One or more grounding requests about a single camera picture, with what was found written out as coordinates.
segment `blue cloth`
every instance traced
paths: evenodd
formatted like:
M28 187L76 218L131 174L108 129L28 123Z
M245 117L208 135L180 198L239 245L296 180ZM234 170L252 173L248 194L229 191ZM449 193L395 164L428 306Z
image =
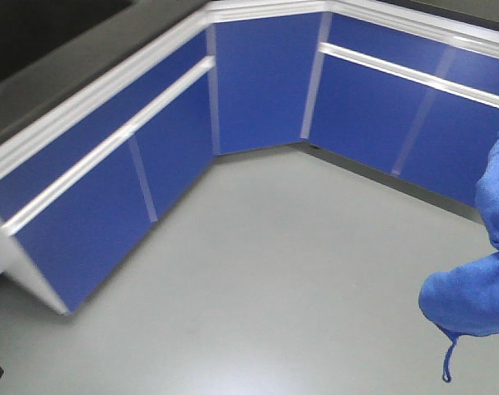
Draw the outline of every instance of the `blue cloth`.
M423 314L449 333L499 333L499 253L430 275L418 302Z
M475 203L491 244L499 249L499 137L489 152L486 172L477 182Z
M477 182L476 207L491 244L499 249L499 136ZM449 383L450 357L458 338L499 333L499 253L430 275L418 303L423 314L452 341L444 361L443 379Z

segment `drawer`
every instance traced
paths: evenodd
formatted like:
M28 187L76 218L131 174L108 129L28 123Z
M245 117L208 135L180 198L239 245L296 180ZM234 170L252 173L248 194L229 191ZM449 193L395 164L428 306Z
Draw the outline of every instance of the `drawer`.
M333 16L329 42L429 74L436 74L442 57L451 48L431 39L342 15Z

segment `blue drawer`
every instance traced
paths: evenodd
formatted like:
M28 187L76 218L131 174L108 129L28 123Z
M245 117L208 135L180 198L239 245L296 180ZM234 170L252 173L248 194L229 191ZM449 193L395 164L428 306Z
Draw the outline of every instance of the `blue drawer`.
M436 74L444 53L450 48L430 39L342 15L333 16L329 42L429 74Z
M0 180L1 218L8 220L23 208L205 54L202 33Z

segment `gray floor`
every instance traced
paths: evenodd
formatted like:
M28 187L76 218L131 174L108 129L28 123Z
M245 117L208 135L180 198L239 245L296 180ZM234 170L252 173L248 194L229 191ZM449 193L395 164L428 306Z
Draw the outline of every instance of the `gray floor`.
M480 225L289 148L225 158L72 317L0 280L2 394L499 394L499 336L448 340L428 273Z

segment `blue cabinet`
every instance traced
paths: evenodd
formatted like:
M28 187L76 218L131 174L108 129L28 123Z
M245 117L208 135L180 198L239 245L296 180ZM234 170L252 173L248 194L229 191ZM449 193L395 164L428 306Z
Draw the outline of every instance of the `blue cabinet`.
M401 177L474 206L475 184L498 130L499 109L437 92Z
M427 89L326 57L310 142L389 173Z
M221 153L297 142L320 14L221 23Z
M201 33L13 170L0 181L0 217L8 220L205 54Z
M213 159L208 97L202 77L136 133L158 217Z
M73 311L150 225L133 159L123 144L16 238Z

